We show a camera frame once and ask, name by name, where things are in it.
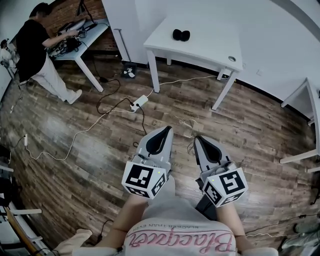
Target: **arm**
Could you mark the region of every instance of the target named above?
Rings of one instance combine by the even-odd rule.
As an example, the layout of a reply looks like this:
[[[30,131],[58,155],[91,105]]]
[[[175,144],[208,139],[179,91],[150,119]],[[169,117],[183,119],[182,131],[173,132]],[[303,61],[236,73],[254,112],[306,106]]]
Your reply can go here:
[[[61,42],[62,40],[66,39],[66,38],[68,38],[68,37],[77,36],[78,33],[79,33],[79,32],[78,32],[77,30],[71,30],[71,31],[68,31],[68,32],[66,32],[66,33],[64,33],[64,34],[61,34],[61,35],[59,35],[59,36],[56,36],[56,37],[54,37],[54,38],[49,38],[49,39],[45,40],[45,41],[42,43],[42,45],[43,45],[44,47],[50,48],[50,47],[56,45],[57,43]]]
[[[216,208],[217,219],[227,225],[234,234],[236,247],[239,251],[253,249],[254,246],[247,240],[244,227],[237,214],[235,205],[231,202]]]
[[[119,248],[124,244],[128,231],[141,221],[147,207],[147,200],[138,195],[131,194],[116,217],[108,235],[96,247]]]

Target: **brick wall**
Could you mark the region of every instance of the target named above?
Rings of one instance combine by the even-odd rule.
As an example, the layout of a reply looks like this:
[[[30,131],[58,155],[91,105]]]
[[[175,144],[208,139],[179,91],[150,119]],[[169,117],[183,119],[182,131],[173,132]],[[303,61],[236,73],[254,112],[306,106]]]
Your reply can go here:
[[[58,30],[66,23],[76,22],[81,19],[90,19],[87,12],[76,16],[80,0],[56,0],[52,3],[52,13],[44,19],[43,26],[49,36],[53,37]],[[84,4],[89,10],[94,20],[106,18],[106,12],[101,0],[84,0]],[[117,51],[118,47],[110,28],[108,28],[89,47],[90,50]]]

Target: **white table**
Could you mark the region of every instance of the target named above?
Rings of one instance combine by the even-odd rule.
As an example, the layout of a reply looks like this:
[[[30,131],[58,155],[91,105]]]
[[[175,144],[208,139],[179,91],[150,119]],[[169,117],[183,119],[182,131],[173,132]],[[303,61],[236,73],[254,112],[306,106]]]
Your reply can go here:
[[[305,79],[303,84],[296,89],[288,98],[285,99],[285,101],[281,104],[281,107],[285,107],[287,104],[292,103],[295,99],[297,99],[299,96],[303,94],[309,95],[309,102],[305,101],[305,104],[310,104],[310,108],[312,108],[313,111],[313,117],[311,118],[311,121],[308,122],[308,125],[314,123],[315,126],[315,137],[316,137],[316,144],[315,149],[308,151],[306,153],[286,157],[280,160],[281,164],[290,163],[293,161],[298,161],[314,156],[320,156],[320,131],[319,131],[319,120],[320,120],[320,98],[318,95],[317,88],[308,80],[308,78]],[[308,169],[307,173],[313,173],[320,171],[320,167]]]
[[[82,54],[84,54],[84,52],[88,49],[87,47],[89,47],[90,45],[93,44],[93,42],[105,31],[107,30],[107,28],[109,28],[109,22],[108,19],[103,18],[103,19],[97,19],[95,20],[95,22],[98,22],[99,24],[97,24],[97,26],[95,26],[94,28],[92,28],[91,30],[89,30],[86,33],[86,37],[85,38],[79,38],[79,41],[84,42],[82,43],[79,47],[78,47],[78,51],[71,51],[68,52],[62,56],[57,56],[55,58],[56,61],[75,61],[79,67],[82,69],[83,73],[85,73],[85,75],[89,78],[89,80],[91,81],[91,83],[93,83],[93,85],[95,86],[95,88],[99,91],[102,92],[104,89],[102,88],[102,86],[100,85],[100,83],[97,81],[97,79],[95,78],[95,76],[91,73],[91,71],[89,70],[89,68],[86,66],[86,64],[84,63],[84,61],[81,59]],[[92,21],[87,21],[84,24],[84,28],[89,26],[90,24],[92,24]],[[56,51],[53,51],[50,53],[50,56],[55,56],[57,55]]]
[[[175,29],[190,31],[190,39],[186,42],[174,40],[172,34]],[[218,108],[239,72],[243,70],[238,33],[233,27],[219,24],[210,17],[202,19],[198,16],[192,17],[189,13],[186,13],[184,18],[168,16],[145,41],[144,47],[147,50],[153,88],[156,93],[160,91],[156,51],[164,52],[168,65],[171,64],[171,55],[179,54],[218,66],[221,68],[218,80],[221,80],[226,69],[230,70],[231,74],[212,110]],[[234,57],[235,61],[231,61],[229,57]]]

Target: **hand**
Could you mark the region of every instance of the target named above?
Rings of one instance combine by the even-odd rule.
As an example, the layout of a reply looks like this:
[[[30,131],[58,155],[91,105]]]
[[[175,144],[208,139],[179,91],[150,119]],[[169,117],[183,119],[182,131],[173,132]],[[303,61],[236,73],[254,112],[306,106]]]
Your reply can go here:
[[[69,37],[73,37],[73,36],[77,36],[79,34],[79,31],[78,30],[70,30],[70,31],[68,31],[67,32],[67,35],[69,36]]]

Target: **floor plank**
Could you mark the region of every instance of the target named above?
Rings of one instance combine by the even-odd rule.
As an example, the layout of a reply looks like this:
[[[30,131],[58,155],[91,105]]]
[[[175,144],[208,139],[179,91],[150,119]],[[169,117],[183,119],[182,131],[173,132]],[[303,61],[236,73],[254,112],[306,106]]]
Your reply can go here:
[[[94,73],[93,63],[85,59]],[[148,69],[138,68],[136,79],[120,78],[122,65],[114,57],[96,56],[98,72],[108,79],[117,78],[121,87],[106,97],[99,109],[108,111],[125,97],[134,101],[152,90]],[[56,158],[68,153],[76,132],[88,129],[99,117],[96,104],[100,97],[114,92],[118,84],[103,84],[99,93],[72,61],[59,63],[58,72],[68,88],[82,89],[83,95],[69,105],[50,95],[36,82],[22,86],[23,99],[11,106],[19,96],[12,83],[0,110],[1,143],[14,145],[28,134],[28,148],[33,156],[50,152]],[[160,83],[178,79],[205,77],[207,73],[179,65],[158,63]],[[315,167],[314,158],[295,163],[280,164],[280,158],[314,149],[314,131],[306,121],[274,100],[251,89],[235,84],[218,110],[210,106],[219,96],[223,83],[214,78],[180,81],[161,85],[160,93],[153,93],[143,106],[147,132],[170,125],[174,129],[172,169],[177,194],[196,203],[202,194],[195,179],[199,176],[192,151],[187,152],[191,129],[180,119],[194,119],[199,124],[197,134],[220,141],[232,159],[244,170],[249,191],[236,203],[245,230],[279,223],[301,214],[316,214],[319,204],[313,200],[311,185],[315,174],[305,173]],[[130,110],[123,102],[118,110]],[[32,223],[50,247],[69,238],[76,229],[93,231],[95,243],[105,220],[113,220],[128,194],[121,185],[126,161],[144,135],[143,115],[112,112],[100,120],[89,132],[79,134],[66,161],[42,155],[38,161],[30,158],[23,143],[12,149],[14,175],[23,187],[21,199],[28,208],[41,208],[42,214],[31,217]],[[266,227],[257,233],[272,235],[292,233],[294,219]],[[103,234],[110,228],[106,225]],[[277,247],[280,237],[249,237],[257,246]]]

